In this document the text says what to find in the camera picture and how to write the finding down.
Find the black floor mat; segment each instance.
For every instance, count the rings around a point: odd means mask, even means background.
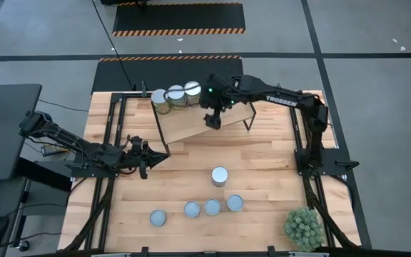
[[[122,57],[122,64],[136,90],[145,81],[149,91],[185,85],[189,81],[204,84],[209,74],[228,80],[243,73],[239,56],[139,56]],[[131,91],[128,80],[117,58],[104,58],[98,63],[93,84],[94,91]]]
[[[239,3],[149,4],[141,11],[133,2],[118,6],[113,36],[241,34],[245,32]]]

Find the orange and black hazard tape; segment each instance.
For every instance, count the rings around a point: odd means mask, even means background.
[[[199,4],[242,4],[239,2],[215,2],[215,3],[176,3],[176,4],[164,4],[164,3],[147,3],[149,6],[156,6],[156,5],[199,5]],[[122,3],[119,4],[118,6],[128,6],[128,5],[136,5],[135,2],[128,2],[128,3]]]
[[[154,29],[135,31],[114,31],[112,36],[176,36],[176,35],[211,35],[211,34],[243,34],[244,28],[224,29]]]
[[[156,61],[156,60],[199,60],[199,59],[239,59],[239,55],[210,55],[210,56],[139,56],[139,57],[118,57],[101,58],[99,61]]]

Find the succulent plant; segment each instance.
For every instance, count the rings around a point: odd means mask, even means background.
[[[300,207],[288,214],[285,233],[299,251],[305,252],[320,247],[325,237],[317,213],[307,207]]]

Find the can lid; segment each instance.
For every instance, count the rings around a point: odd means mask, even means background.
[[[183,87],[180,86],[180,85],[173,85],[169,88],[169,90],[172,90],[172,89],[175,89],[175,90],[180,89],[181,91],[169,92],[168,95],[169,95],[169,98],[171,98],[171,99],[181,99],[185,95],[185,91],[184,91]]]
[[[223,183],[228,179],[228,170],[223,167],[216,167],[212,171],[212,179],[215,182]]]
[[[195,201],[189,201],[188,203],[186,203],[183,210],[185,211],[185,215],[187,217],[196,218],[199,215],[201,208],[199,206],[199,203],[196,203]]]
[[[204,210],[210,216],[217,215],[221,210],[220,202],[217,199],[208,199],[204,204]]]
[[[164,99],[164,93],[166,90],[164,89],[156,89],[152,94],[151,94],[151,100],[155,104],[164,104],[166,100]]]
[[[228,198],[228,208],[231,211],[240,211],[243,207],[243,199],[239,195],[232,195]]]
[[[166,222],[166,214],[164,211],[156,210],[150,215],[150,222],[154,226],[162,226]]]
[[[201,87],[196,81],[190,81],[185,84],[185,93],[189,96],[195,96],[201,92]]]

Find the silver can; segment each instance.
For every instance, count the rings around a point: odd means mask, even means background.
[[[165,92],[166,90],[164,89],[156,89],[151,94],[151,101],[153,102],[153,105],[155,106],[156,112],[159,114],[167,114],[169,111],[171,111],[171,105],[164,98]]]
[[[216,167],[212,171],[212,184],[216,187],[222,187],[228,180],[228,170],[223,167]]]
[[[205,212],[210,216],[215,216],[220,213],[221,204],[217,199],[208,199],[204,204]]]
[[[196,81],[190,81],[185,84],[186,103],[196,105],[199,103],[199,95],[201,94],[201,86]]]
[[[185,213],[185,216],[189,218],[196,218],[201,212],[201,206],[195,201],[189,201],[186,203],[183,212]]]
[[[171,86],[168,91],[168,100],[171,108],[174,110],[184,109],[186,106],[185,89],[180,85],[174,85]]]
[[[166,213],[162,210],[155,210],[150,215],[150,223],[154,226],[162,226],[166,222]]]
[[[230,211],[240,211],[243,207],[243,199],[239,195],[229,196],[226,202]]]

